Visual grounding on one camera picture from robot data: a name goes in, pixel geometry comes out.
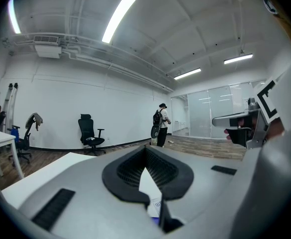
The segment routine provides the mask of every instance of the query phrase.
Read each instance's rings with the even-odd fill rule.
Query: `air conditioning unit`
[[[61,47],[48,45],[35,45],[35,49],[39,57],[60,58]]]
[[[59,46],[60,39],[58,36],[35,35],[34,43],[43,45]]]
[[[61,47],[59,47],[60,39],[57,36],[34,36],[35,49],[39,57],[44,58],[60,58]]]

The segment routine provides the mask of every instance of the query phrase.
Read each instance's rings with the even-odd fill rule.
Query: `chair headrest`
[[[89,120],[89,119],[91,119],[91,115],[90,114],[81,114],[81,119]]]

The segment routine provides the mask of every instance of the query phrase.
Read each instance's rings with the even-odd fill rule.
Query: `black pants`
[[[163,147],[165,143],[166,135],[167,135],[167,127],[160,128],[159,135],[157,136],[157,146]]]

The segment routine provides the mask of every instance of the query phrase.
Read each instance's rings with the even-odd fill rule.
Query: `sticker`
[[[244,110],[248,110],[248,99],[249,98],[243,98]]]
[[[272,101],[270,100],[270,92],[276,84],[277,83],[275,80],[269,79],[260,87],[254,89],[255,99],[259,104],[267,123],[270,123],[274,119],[279,118],[279,114]]]
[[[161,210],[161,198],[155,198],[151,200],[152,205],[154,206],[156,212],[158,215],[160,215],[160,210]]]

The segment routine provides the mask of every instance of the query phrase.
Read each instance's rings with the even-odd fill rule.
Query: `ladder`
[[[4,100],[4,105],[2,106],[2,111],[6,112],[6,117],[1,125],[1,132],[8,133],[10,132],[7,130],[11,128],[13,125],[13,116],[14,116],[14,105],[15,105],[15,98],[17,93],[18,83],[15,83],[14,86],[12,83],[8,86],[8,91]]]

